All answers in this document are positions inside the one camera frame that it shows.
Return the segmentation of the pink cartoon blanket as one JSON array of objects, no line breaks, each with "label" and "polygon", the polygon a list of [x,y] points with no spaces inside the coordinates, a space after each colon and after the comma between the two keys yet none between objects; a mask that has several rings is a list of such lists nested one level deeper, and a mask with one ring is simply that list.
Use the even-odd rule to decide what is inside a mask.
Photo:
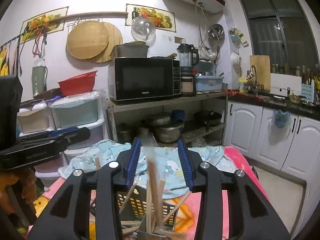
[{"label": "pink cartoon blanket", "polygon": [[[221,147],[223,156],[217,162],[216,167],[221,171],[233,173],[236,170],[244,170],[249,178],[256,184],[258,189],[266,194],[259,179],[254,174],[251,166],[244,158],[244,156],[233,147]],[[34,207],[36,210],[36,215],[39,216],[44,210],[46,205],[49,203],[50,199],[53,197],[54,193],[59,189],[59,187],[65,182],[64,179],[60,178],[49,188],[49,190],[43,193],[37,200],[34,201]],[[145,209],[138,210],[135,212],[132,209],[133,199],[137,197],[146,198],[146,192],[143,187],[136,186],[134,192],[131,194],[131,200],[126,204],[124,210],[120,214],[120,218],[123,221],[141,221],[142,217],[140,215],[145,215]],[[195,233],[196,222],[198,220],[199,210],[200,210],[200,194],[191,193],[181,204],[179,209],[167,220],[170,226],[174,226],[176,232],[188,233],[192,235]],[[226,191],[222,192],[222,202],[223,202],[223,215],[225,219],[223,220],[223,231],[222,238],[226,239],[229,234],[229,218],[228,218],[228,194]]]}]

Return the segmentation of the metal shelf rack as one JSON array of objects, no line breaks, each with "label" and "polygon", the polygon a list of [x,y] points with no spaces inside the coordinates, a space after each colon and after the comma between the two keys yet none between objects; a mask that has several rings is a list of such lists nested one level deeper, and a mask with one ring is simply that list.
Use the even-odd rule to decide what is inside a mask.
[{"label": "metal shelf rack", "polygon": [[115,142],[125,143],[133,142],[134,137],[150,132],[159,146],[174,147],[177,141],[165,144],[157,140],[155,127],[182,121],[184,128],[180,139],[187,145],[201,138],[210,146],[221,145],[226,129],[225,116],[222,116],[219,125],[213,127],[195,127],[193,118],[196,112],[203,110],[221,113],[221,100],[227,99],[227,93],[219,92],[125,105],[109,101],[106,110],[108,135]]}]

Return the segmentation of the white box on counter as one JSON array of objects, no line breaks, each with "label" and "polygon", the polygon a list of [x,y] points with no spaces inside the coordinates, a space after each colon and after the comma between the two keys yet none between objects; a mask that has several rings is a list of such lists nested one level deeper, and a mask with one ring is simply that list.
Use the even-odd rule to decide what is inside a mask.
[{"label": "white box on counter", "polygon": [[301,95],[302,78],[300,76],[271,73],[270,93],[288,96],[290,93]]}]

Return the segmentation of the wooden cutting board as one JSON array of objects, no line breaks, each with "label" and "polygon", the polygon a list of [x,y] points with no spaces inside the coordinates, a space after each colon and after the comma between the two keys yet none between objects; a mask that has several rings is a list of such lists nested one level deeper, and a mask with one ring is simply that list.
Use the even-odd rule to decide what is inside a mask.
[{"label": "wooden cutting board", "polygon": [[251,55],[250,65],[255,66],[257,82],[263,86],[262,90],[270,91],[271,84],[271,64],[268,55]]}]

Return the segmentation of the light blue crumpled cloth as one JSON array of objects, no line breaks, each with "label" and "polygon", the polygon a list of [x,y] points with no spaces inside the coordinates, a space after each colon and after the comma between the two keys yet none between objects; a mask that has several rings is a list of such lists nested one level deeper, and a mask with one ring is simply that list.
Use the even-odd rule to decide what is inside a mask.
[{"label": "light blue crumpled cloth", "polygon": [[[91,146],[83,154],[71,159],[68,166],[59,168],[58,173],[63,179],[67,179],[77,169],[84,172],[94,171],[97,168],[96,157],[99,158],[100,165],[104,166],[111,161],[115,161],[120,152],[130,148],[131,144],[128,142],[119,144],[112,140],[102,140]],[[225,155],[222,146],[190,147],[189,150],[199,153],[203,161],[212,164],[221,171],[233,173],[237,170],[231,158]],[[148,177],[146,174],[147,161],[144,153],[145,149],[142,147],[136,170],[138,186],[142,188],[146,188]],[[173,199],[187,193],[188,188],[185,184],[177,148],[157,147],[155,153],[159,177],[165,179],[163,199]]]}]

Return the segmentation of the glass pot lid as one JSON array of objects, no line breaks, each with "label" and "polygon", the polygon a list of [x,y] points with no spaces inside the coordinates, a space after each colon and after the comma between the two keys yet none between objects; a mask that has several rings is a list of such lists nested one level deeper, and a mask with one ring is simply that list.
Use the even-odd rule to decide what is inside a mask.
[{"label": "glass pot lid", "polygon": [[132,21],[131,34],[137,41],[153,40],[156,35],[156,26],[150,19],[139,16]]}]

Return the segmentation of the round bamboo tray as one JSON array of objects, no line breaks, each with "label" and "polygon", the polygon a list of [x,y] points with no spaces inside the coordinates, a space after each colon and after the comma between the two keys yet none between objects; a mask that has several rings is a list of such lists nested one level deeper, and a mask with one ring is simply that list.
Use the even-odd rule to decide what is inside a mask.
[{"label": "round bamboo tray", "polygon": [[110,33],[102,23],[85,21],[68,34],[66,49],[76,59],[91,59],[107,47],[109,39]]}]

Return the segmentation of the black wok on shelf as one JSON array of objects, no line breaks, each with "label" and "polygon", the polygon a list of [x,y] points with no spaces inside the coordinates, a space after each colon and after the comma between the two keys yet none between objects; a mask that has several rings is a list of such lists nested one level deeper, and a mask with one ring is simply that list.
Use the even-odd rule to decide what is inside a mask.
[{"label": "black wok on shelf", "polygon": [[193,124],[195,127],[213,127],[220,124],[222,114],[215,111],[199,111],[194,114]]}]

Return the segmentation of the round wooden board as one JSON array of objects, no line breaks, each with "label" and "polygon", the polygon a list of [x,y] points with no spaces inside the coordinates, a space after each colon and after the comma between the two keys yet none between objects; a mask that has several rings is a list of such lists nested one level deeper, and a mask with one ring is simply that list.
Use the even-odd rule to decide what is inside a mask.
[{"label": "round wooden board", "polygon": [[110,38],[106,48],[99,55],[91,59],[91,61],[95,63],[104,63],[104,62],[110,61],[111,53],[114,46],[117,46],[123,43],[122,34],[115,25],[108,22],[102,22],[102,24],[108,29]]}]

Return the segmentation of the steel pot on shelf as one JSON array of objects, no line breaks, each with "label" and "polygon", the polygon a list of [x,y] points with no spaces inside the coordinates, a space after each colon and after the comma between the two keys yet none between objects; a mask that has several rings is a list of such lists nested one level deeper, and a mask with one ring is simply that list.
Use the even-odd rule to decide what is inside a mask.
[{"label": "steel pot on shelf", "polygon": [[182,121],[157,126],[155,127],[156,138],[158,141],[165,144],[176,142],[180,139],[183,128],[184,122]]}]

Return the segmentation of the pastel plastic drawer unit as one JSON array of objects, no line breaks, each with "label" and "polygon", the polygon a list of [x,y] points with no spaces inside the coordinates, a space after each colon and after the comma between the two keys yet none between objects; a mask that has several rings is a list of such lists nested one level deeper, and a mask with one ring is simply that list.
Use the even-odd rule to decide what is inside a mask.
[{"label": "pastel plastic drawer unit", "polygon": [[90,130],[90,137],[67,147],[68,155],[77,155],[97,142],[108,138],[103,108],[103,96],[93,91],[67,96],[49,104],[58,130],[71,127]]}]

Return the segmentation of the red plastic basin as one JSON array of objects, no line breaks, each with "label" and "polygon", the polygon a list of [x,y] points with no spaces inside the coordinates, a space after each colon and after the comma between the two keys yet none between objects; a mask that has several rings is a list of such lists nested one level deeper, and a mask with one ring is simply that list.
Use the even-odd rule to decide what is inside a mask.
[{"label": "red plastic basin", "polygon": [[92,92],[95,85],[97,70],[68,78],[58,82],[64,96]]}]

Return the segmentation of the black microwave oven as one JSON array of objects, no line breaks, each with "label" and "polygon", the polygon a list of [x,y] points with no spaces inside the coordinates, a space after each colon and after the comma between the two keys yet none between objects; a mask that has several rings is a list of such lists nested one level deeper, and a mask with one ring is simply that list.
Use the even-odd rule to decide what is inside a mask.
[{"label": "black microwave oven", "polygon": [[178,61],[167,57],[116,57],[108,67],[109,98],[114,102],[172,98],[181,94]]}]

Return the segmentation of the white cabinet doors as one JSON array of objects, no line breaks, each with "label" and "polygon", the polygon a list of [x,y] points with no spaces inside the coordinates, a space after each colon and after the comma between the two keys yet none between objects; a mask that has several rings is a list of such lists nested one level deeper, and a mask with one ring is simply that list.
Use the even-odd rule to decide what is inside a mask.
[{"label": "white cabinet doors", "polygon": [[319,121],[291,113],[287,125],[277,128],[273,110],[230,101],[224,144],[275,170],[308,180],[319,163]]}]

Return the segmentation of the dark kitchen window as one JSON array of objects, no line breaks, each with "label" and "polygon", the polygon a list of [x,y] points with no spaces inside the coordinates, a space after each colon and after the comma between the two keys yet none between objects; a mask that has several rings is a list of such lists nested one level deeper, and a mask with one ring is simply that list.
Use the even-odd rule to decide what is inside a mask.
[{"label": "dark kitchen window", "polygon": [[298,0],[240,0],[248,23],[254,55],[268,55],[284,74],[297,69],[315,72],[316,42]]}]

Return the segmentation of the black blender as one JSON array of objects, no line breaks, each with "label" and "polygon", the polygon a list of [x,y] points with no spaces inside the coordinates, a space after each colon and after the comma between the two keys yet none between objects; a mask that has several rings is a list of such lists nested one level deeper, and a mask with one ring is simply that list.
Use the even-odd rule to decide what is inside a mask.
[{"label": "black blender", "polygon": [[199,62],[199,51],[192,45],[182,43],[177,48],[181,71],[181,96],[195,96],[193,67]]}]

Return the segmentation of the fruit picture on wall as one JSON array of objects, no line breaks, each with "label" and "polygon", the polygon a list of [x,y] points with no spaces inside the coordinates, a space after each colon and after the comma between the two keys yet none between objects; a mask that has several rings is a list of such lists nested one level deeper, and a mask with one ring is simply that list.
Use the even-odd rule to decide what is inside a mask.
[{"label": "fruit picture on wall", "polygon": [[126,26],[131,26],[133,20],[137,17],[145,17],[153,22],[157,29],[176,32],[175,14],[173,12],[136,4],[126,4],[126,12]]}]

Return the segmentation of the green thermos bottle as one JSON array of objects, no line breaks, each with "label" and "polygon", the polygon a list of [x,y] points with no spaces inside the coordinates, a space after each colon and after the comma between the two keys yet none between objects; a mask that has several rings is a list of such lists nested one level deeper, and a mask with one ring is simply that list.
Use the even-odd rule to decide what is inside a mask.
[{"label": "green thermos bottle", "polygon": [[37,96],[47,91],[48,68],[45,59],[39,58],[32,67],[31,81],[33,96]]}]

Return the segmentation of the grey metal tray box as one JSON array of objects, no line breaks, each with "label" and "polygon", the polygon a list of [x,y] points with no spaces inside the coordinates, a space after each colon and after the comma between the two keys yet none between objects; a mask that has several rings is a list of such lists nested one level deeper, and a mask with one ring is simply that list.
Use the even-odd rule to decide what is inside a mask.
[{"label": "grey metal tray box", "polygon": [[111,59],[117,57],[147,57],[149,46],[142,43],[124,43],[114,46]]}]

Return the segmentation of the hanging steel bowl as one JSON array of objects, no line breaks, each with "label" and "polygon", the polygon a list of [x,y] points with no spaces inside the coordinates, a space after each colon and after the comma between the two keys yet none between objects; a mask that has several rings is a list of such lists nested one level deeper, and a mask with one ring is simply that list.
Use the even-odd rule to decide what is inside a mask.
[{"label": "hanging steel bowl", "polygon": [[208,40],[223,40],[225,38],[225,31],[222,25],[214,24],[209,27],[207,32]]}]

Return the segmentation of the blue plastic bag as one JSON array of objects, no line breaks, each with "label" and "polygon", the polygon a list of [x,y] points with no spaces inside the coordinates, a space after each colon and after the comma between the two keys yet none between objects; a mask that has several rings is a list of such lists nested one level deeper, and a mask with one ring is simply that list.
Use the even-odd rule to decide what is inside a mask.
[{"label": "blue plastic bag", "polygon": [[277,128],[284,128],[289,121],[291,113],[280,109],[273,110],[273,123]]}]

